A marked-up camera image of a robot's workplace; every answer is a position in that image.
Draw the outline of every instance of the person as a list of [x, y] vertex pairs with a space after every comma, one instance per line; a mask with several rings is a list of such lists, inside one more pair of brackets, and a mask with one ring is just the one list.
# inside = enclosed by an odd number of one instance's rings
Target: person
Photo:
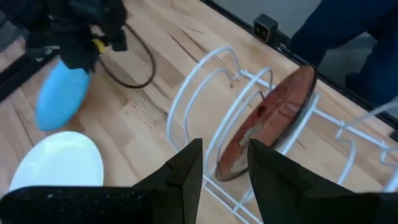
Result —
[[322, 0], [291, 40], [294, 53], [318, 66], [326, 51], [363, 32], [377, 44], [359, 73], [346, 86], [378, 106], [398, 95], [398, 1]]

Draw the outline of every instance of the wooden table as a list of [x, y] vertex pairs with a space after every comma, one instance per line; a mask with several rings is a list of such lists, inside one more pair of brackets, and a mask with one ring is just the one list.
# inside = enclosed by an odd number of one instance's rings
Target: wooden table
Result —
[[[128, 90], [113, 82], [97, 66], [83, 106], [63, 128], [83, 133], [97, 144], [105, 166], [105, 185], [134, 185], [173, 155], [174, 149], [165, 133], [170, 106], [184, 78], [208, 52], [232, 46], [244, 69], [256, 73], [263, 67], [271, 67], [276, 83], [298, 67], [198, 0], [128, 0], [125, 3], [129, 11], [128, 24], [155, 55], [158, 73], [154, 83], [143, 90]], [[128, 42], [131, 47], [127, 52], [109, 50], [103, 56], [104, 61], [124, 80], [143, 81], [150, 73], [149, 59], [130, 35]], [[5, 67], [18, 54], [21, 54], [21, 45], [9, 47], [2, 53], [0, 65]], [[218, 58], [205, 66], [193, 84], [198, 84], [218, 65], [233, 67], [230, 55]], [[19, 162], [30, 148], [52, 134], [36, 129], [34, 108], [40, 86], [55, 63], [48, 64], [0, 104], [0, 193], [6, 192]], [[192, 136], [200, 134], [207, 146], [225, 110], [245, 83], [244, 78], [229, 82], [222, 76], [211, 82], [188, 121]], [[185, 102], [194, 89], [194, 86], [188, 88]], [[338, 119], [351, 121], [365, 114], [321, 81], [316, 91], [322, 94], [318, 108]], [[180, 108], [174, 126], [177, 139], [181, 139], [182, 116]], [[387, 137], [392, 129], [376, 118], [368, 119], [357, 128], [394, 145]], [[337, 129], [334, 124], [313, 115], [287, 155], [317, 174], [336, 180], [349, 153], [348, 145], [334, 140]], [[356, 140], [359, 149], [344, 186], [357, 191], [380, 190], [392, 170], [380, 165], [375, 146], [352, 134], [345, 135]], [[390, 156], [389, 160], [398, 161], [395, 156]], [[244, 176], [225, 186], [238, 197], [247, 185], [247, 178]], [[198, 223], [239, 223], [205, 190], [197, 220]]]

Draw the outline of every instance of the wire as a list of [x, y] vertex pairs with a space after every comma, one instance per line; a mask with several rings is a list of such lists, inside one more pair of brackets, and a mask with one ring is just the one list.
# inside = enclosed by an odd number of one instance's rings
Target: wire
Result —
[[127, 29], [134, 35], [135, 38], [137, 38], [137, 40], [141, 43], [141, 45], [143, 46], [143, 48], [145, 49], [145, 51], [147, 52], [147, 54], [149, 55], [150, 58], [150, 62], [152, 64], [152, 74], [150, 75], [148, 81], [146, 81], [144, 84], [140, 84], [140, 85], [130, 85], [127, 83], [122, 82], [120, 79], [118, 79], [113, 72], [111, 72], [111, 70], [105, 65], [105, 63], [102, 61], [102, 59], [99, 59], [100, 64], [104, 67], [105, 72], [118, 84], [126, 87], [126, 88], [131, 88], [131, 89], [140, 89], [140, 88], [144, 88], [147, 85], [149, 85], [156, 74], [156, 62], [155, 62], [155, 57], [152, 54], [152, 52], [149, 50], [148, 46], [145, 44], [145, 42], [143, 41], [143, 39], [138, 35], [138, 33], [131, 27], [129, 26], [127, 23], [125, 23], [124, 25], [126, 25]]

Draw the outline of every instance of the sponge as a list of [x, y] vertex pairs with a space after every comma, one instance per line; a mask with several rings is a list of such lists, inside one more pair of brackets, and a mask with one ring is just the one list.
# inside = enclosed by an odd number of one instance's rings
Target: sponge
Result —
[[36, 125], [50, 131], [66, 125], [83, 102], [91, 75], [69, 69], [61, 60], [50, 72], [36, 102]]

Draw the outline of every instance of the white dish rack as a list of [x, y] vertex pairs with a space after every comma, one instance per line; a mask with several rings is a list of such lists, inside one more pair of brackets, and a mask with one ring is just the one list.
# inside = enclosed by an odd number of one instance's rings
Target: white dish rack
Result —
[[[176, 108], [179, 105], [180, 100], [181, 100], [183, 94], [185, 93], [185, 90], [187, 89], [187, 86], [192, 82], [195, 75], [198, 74], [198, 71], [209, 60], [217, 57], [217, 55], [219, 55], [219, 54], [225, 54], [225, 53], [229, 53], [232, 55], [235, 70], [238, 72], [234, 75], [229, 75], [229, 73], [227, 72], [228, 69], [226, 67], [220, 67], [220, 68], [215, 69], [213, 72], [210, 72], [208, 74], [208, 76], [199, 84], [198, 88], [194, 91], [192, 97], [190, 98], [187, 107], [185, 108], [183, 124], [182, 124], [185, 142], [177, 143], [177, 141], [173, 137], [173, 133], [171, 132], [171, 127], [172, 127], [172, 123], [174, 121], [174, 115], [175, 115]], [[167, 137], [168, 137], [169, 141], [171, 142], [171, 144], [173, 145], [176, 152], [178, 152], [180, 149], [182, 149], [185, 145], [187, 145], [193, 139], [193, 138], [190, 138], [190, 135], [188, 133], [188, 125], [187, 125], [188, 115], [190, 114], [192, 106], [193, 106], [195, 100], [197, 99], [198, 95], [202, 92], [202, 90], [209, 83], [209, 81], [212, 78], [214, 78], [216, 75], [218, 75], [219, 73], [224, 73], [225, 75], [228, 76], [228, 78], [230, 80], [239, 80], [240, 78], [246, 77], [247, 79], [249, 79], [249, 82], [243, 88], [243, 90], [238, 95], [238, 97], [235, 99], [235, 101], [232, 103], [232, 105], [229, 107], [229, 110], [226, 112], [224, 118], [221, 120], [220, 125], [216, 129], [216, 131], [209, 143], [209, 146], [207, 147], [207, 149], [205, 151], [204, 169], [203, 169], [204, 170], [203, 187], [210, 194], [212, 194], [212, 196], [214, 196], [223, 205], [225, 205], [231, 211], [231, 213], [233, 215], [236, 215], [243, 223], [252, 223], [252, 222], [262, 223], [261, 219], [259, 217], [255, 216], [251, 211], [249, 211], [249, 209], [247, 207], [245, 207], [245, 204], [251, 202], [254, 199], [254, 193], [253, 193], [252, 189], [248, 188], [246, 193], [244, 194], [244, 196], [241, 199], [233, 198], [229, 193], [227, 193], [227, 191], [225, 191], [222, 187], [220, 187], [220, 185], [218, 185], [215, 181], [213, 181], [211, 179], [211, 177], [214, 176], [216, 167], [215, 167], [215, 165], [210, 167], [209, 159], [210, 159], [210, 156], [213, 155], [212, 152], [214, 152], [214, 150], [216, 150], [215, 152], [216, 152], [217, 156], [218, 157], [220, 156], [221, 146], [222, 146], [223, 142], [225, 141], [229, 131], [231, 130], [231, 127], [236, 122], [239, 115], [241, 115], [243, 110], [248, 106], [248, 104], [253, 99], [255, 99], [255, 97], [260, 96], [260, 95], [264, 96], [269, 93], [269, 91], [267, 93], [262, 93], [261, 90], [258, 90], [258, 91], [255, 91], [254, 93], [252, 93], [251, 95], [248, 95], [249, 91], [253, 88], [253, 86], [255, 84], [262, 85], [262, 86], [268, 88], [269, 90], [274, 88], [274, 85], [272, 84], [273, 74], [272, 74], [271, 68], [264, 68], [257, 74], [251, 74], [248, 71], [241, 70], [241, 67], [238, 64], [237, 56], [236, 56], [233, 48], [222, 47], [222, 48], [219, 48], [219, 49], [216, 49], [216, 50], [210, 52], [195, 66], [195, 68], [191, 71], [191, 73], [186, 77], [185, 81], [182, 83], [182, 86], [180, 87], [180, 89], [174, 99], [174, 102], [172, 104], [172, 107], [170, 109], [169, 117], [167, 118], [167, 130], [166, 130]], [[262, 77], [264, 77], [266, 75], [269, 75], [269, 82], [266, 82], [262, 79]], [[356, 143], [351, 139], [344, 139], [341, 137], [341, 134], [343, 133], [343, 131], [347, 130], [347, 131], [361, 137], [362, 139], [365, 139], [365, 140], [375, 144], [380, 149], [380, 152], [381, 152], [380, 158], [379, 158], [380, 163], [385, 166], [392, 167], [392, 169], [394, 169], [394, 173], [393, 173], [392, 177], [389, 179], [388, 183], [384, 186], [383, 192], [395, 191], [396, 187], [398, 186], [398, 166], [396, 164], [390, 164], [390, 163], [386, 162], [386, 155], [389, 152], [396, 151], [397, 148], [392, 148], [392, 147], [388, 146], [384, 141], [380, 141], [380, 140], [378, 140], [378, 139], [376, 139], [358, 129], [355, 129], [355, 128], [353, 128], [353, 126], [355, 124], [362, 122], [363, 120], [365, 120], [369, 117], [372, 117], [372, 116], [378, 114], [378, 113], [381, 113], [381, 112], [388, 110], [390, 108], [393, 108], [393, 107], [397, 107], [398, 102], [387, 103], [387, 104], [381, 106], [380, 108], [377, 108], [377, 109], [371, 111], [370, 113], [368, 113], [354, 121], [346, 123], [344, 121], [340, 121], [340, 120], [320, 111], [319, 109], [317, 109], [317, 104], [318, 104], [320, 97], [321, 96], [319, 93], [314, 93], [311, 96], [306, 110], [303, 112], [303, 115], [301, 116], [300, 121], [298, 121], [298, 125], [296, 125], [292, 134], [289, 136], [289, 139], [283, 144], [283, 146], [278, 151], [281, 154], [286, 155], [289, 152], [290, 148], [293, 146], [296, 139], [301, 134], [307, 121], [310, 119], [310, 117], [313, 114], [315, 114], [315, 115], [320, 116], [320, 117], [326, 119], [327, 121], [337, 125], [339, 127], [339, 130], [335, 136], [336, 140], [342, 141], [342, 142], [348, 142], [351, 145], [351, 151], [350, 151], [350, 154], [346, 161], [345, 167], [343, 168], [340, 178], [337, 180], [338, 184], [342, 184], [344, 182], [345, 178], [347, 177], [348, 173], [350, 172], [350, 170], [354, 164], [354, 160], [356, 157]], [[230, 203], [228, 203], [223, 198], [227, 198], [228, 200], [230, 200], [230, 202], [232, 202], [232, 206], [230, 205]], [[241, 213], [239, 213], [239, 211], [242, 211], [246, 215], [245, 216], [241, 215]]]

